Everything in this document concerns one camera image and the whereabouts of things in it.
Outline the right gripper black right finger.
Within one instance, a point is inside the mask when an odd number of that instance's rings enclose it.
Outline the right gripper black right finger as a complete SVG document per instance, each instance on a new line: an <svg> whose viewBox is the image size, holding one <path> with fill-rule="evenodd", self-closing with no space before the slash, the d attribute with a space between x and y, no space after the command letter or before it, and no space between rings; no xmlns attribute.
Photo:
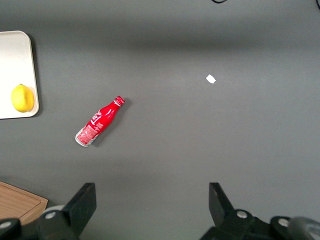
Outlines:
<svg viewBox="0 0 320 240"><path fill-rule="evenodd" d="M269 224L243 209L235 209L221 185L209 184L208 207L214 223L202 240L270 240Z"/></svg>

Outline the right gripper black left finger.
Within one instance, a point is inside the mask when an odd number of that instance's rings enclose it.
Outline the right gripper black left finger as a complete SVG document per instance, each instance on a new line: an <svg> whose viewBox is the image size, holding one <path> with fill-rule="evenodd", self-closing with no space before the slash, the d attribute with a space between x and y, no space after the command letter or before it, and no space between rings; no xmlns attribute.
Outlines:
<svg viewBox="0 0 320 240"><path fill-rule="evenodd" d="M46 210L37 220L40 240L78 240L97 208L96 185L85 183L63 207Z"/></svg>

